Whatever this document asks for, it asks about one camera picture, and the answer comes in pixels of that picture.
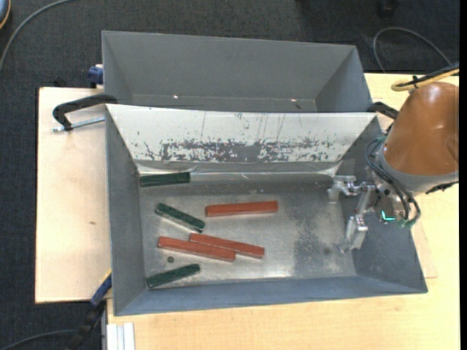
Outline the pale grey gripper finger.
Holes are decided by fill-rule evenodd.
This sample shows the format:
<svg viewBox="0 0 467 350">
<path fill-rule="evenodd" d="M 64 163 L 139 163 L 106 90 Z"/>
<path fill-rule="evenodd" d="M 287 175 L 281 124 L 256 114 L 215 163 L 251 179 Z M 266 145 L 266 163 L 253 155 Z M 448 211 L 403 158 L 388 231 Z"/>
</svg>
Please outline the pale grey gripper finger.
<svg viewBox="0 0 467 350">
<path fill-rule="evenodd" d="M 358 187 L 355 185 L 355 176 L 336 175 L 333 184 L 327 189 L 328 201 L 338 201 L 340 194 L 344 196 L 355 196 L 358 194 Z"/>
<path fill-rule="evenodd" d="M 368 232 L 368 226 L 365 223 L 363 215 L 351 216 L 347 222 L 344 233 L 344 240 L 340 249 L 343 252 L 360 250 Z"/>
</svg>

